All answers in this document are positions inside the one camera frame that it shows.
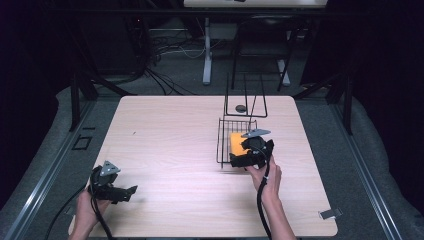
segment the table top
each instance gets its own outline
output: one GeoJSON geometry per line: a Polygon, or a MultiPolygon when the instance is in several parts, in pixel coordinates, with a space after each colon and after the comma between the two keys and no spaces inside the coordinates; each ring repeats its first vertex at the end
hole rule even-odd
{"type": "Polygon", "coordinates": [[[327,0],[184,0],[185,7],[324,8],[327,0]]]}
{"type": "MultiPolygon", "coordinates": [[[[244,97],[231,96],[228,109],[243,103],[244,97]]],[[[267,96],[266,105],[268,116],[253,120],[271,131],[262,137],[274,141],[280,198],[295,235],[335,235],[335,220],[318,214],[330,205],[293,98],[267,96]]],[[[95,163],[108,160],[121,169],[115,187],[138,185],[129,202],[111,205],[104,215],[114,236],[266,236],[250,175],[216,161],[223,109],[224,96],[121,99],[95,163]]],[[[91,236],[105,233],[97,225],[91,236]]]]}

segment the wire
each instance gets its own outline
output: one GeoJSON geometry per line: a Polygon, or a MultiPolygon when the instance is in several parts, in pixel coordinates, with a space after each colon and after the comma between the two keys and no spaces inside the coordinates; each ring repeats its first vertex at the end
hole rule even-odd
{"type": "Polygon", "coordinates": [[[139,79],[141,76],[143,76],[143,71],[137,71],[136,73],[132,74],[131,76],[128,76],[124,79],[119,79],[119,80],[111,80],[111,79],[106,79],[108,82],[113,83],[115,85],[120,85],[120,84],[124,84],[124,83],[129,83],[129,82],[134,82],[135,80],[139,79]]]}
{"type": "Polygon", "coordinates": [[[156,50],[163,50],[163,49],[168,49],[168,48],[172,48],[172,47],[180,47],[180,46],[190,46],[190,45],[197,45],[197,46],[203,46],[203,42],[201,42],[200,40],[197,39],[193,39],[193,38],[185,38],[182,41],[179,42],[173,42],[173,43],[168,43],[168,41],[170,39],[179,39],[179,38],[175,38],[175,37],[156,37],[153,38],[153,47],[156,47],[156,50]]]}
{"type": "Polygon", "coordinates": [[[149,74],[150,77],[153,78],[153,80],[156,81],[156,83],[159,84],[159,86],[162,88],[164,95],[171,95],[172,92],[175,92],[175,93],[183,96],[184,94],[182,92],[178,91],[176,89],[176,87],[182,89],[183,91],[188,92],[189,94],[197,95],[196,93],[193,93],[190,90],[188,90],[188,89],[180,86],[179,84],[175,83],[169,76],[167,76],[165,74],[160,74],[158,72],[153,71],[150,68],[146,68],[146,72],[149,74]],[[171,89],[170,92],[166,93],[165,88],[163,87],[161,82],[163,84],[167,85],[171,89]]]}
{"type": "Polygon", "coordinates": [[[202,31],[203,36],[205,36],[205,31],[203,31],[202,24],[200,24],[199,19],[196,18],[196,21],[197,21],[197,25],[199,25],[200,31],[202,31]]]}
{"type": "Polygon", "coordinates": [[[107,223],[103,219],[102,213],[100,212],[99,206],[97,205],[96,192],[93,190],[93,184],[94,184],[94,182],[93,182],[93,174],[94,173],[95,172],[93,172],[91,174],[91,177],[90,177],[91,208],[93,208],[93,211],[96,214],[97,220],[99,220],[100,224],[102,225],[103,230],[105,231],[107,238],[109,240],[116,240],[116,238],[114,238],[112,236],[112,233],[111,233],[111,231],[109,229],[109,226],[107,225],[107,223]]]}
{"type": "Polygon", "coordinates": [[[205,52],[205,48],[203,49],[189,49],[189,50],[185,50],[182,47],[179,47],[181,49],[181,51],[169,51],[169,52],[164,52],[161,53],[160,55],[165,55],[165,54],[170,54],[170,53],[184,53],[187,57],[189,58],[198,58],[200,56],[203,55],[203,53],[205,52]],[[200,54],[196,55],[196,56],[190,56],[187,52],[201,52],[200,54]]]}
{"type": "Polygon", "coordinates": [[[49,238],[50,232],[52,231],[53,225],[56,222],[57,218],[59,217],[60,213],[62,213],[63,209],[65,209],[65,207],[69,204],[69,202],[72,201],[72,199],[75,198],[75,196],[78,195],[78,193],[80,193],[85,187],[85,184],[79,188],[66,202],[65,204],[63,204],[63,206],[60,208],[60,210],[56,213],[56,215],[54,216],[53,220],[50,223],[49,228],[47,229],[46,235],[44,236],[44,239],[47,240],[49,238]]]}
{"type": "Polygon", "coordinates": [[[267,155],[261,149],[254,147],[254,146],[250,146],[250,147],[256,149],[257,151],[261,152],[265,156],[266,170],[265,170],[264,177],[262,178],[261,185],[259,185],[259,188],[258,188],[258,193],[256,195],[256,205],[258,207],[259,216],[261,218],[261,222],[262,222],[262,225],[264,226],[265,232],[268,235],[269,240],[272,240],[271,230],[268,227],[268,224],[267,224],[266,219],[265,219],[264,211],[262,209],[262,192],[263,192],[264,187],[265,187],[265,185],[267,184],[267,181],[268,181],[268,175],[269,175],[269,169],[270,169],[270,164],[269,164],[270,159],[268,159],[267,155]]]}

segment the desk leg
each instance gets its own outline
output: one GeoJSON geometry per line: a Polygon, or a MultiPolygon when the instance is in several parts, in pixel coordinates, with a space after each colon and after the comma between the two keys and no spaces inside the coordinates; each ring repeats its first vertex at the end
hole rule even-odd
{"type": "Polygon", "coordinates": [[[211,84],[212,53],[209,34],[209,18],[205,19],[205,67],[203,69],[203,85],[211,84]]]}
{"type": "MultiPolygon", "coordinates": [[[[278,60],[277,64],[278,64],[278,70],[280,72],[284,71],[284,67],[285,67],[284,60],[283,59],[278,60]]],[[[287,73],[287,71],[286,71],[286,74],[284,75],[284,78],[283,78],[283,86],[284,87],[290,86],[290,79],[289,79],[289,74],[287,73]]]]}

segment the person's right hand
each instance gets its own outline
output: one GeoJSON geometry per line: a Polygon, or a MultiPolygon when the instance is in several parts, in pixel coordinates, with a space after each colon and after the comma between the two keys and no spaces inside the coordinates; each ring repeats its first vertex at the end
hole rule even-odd
{"type": "MultiPolygon", "coordinates": [[[[256,169],[253,166],[246,167],[246,170],[250,172],[252,176],[253,185],[255,186],[256,191],[261,185],[262,179],[265,175],[266,166],[256,169]]],[[[274,156],[271,156],[269,162],[269,174],[268,181],[265,185],[262,192],[262,201],[264,203],[272,200],[279,200],[278,192],[280,190],[281,182],[281,168],[275,164],[274,156]]]]}

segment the person's left hand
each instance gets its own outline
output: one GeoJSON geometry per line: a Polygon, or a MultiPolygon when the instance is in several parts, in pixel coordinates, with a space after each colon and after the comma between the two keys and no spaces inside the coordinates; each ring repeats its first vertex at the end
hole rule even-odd
{"type": "MultiPolygon", "coordinates": [[[[99,211],[103,214],[111,201],[96,200],[99,211]]],[[[69,239],[86,239],[98,220],[91,206],[91,194],[84,189],[78,197],[74,229],[69,239]]]]}

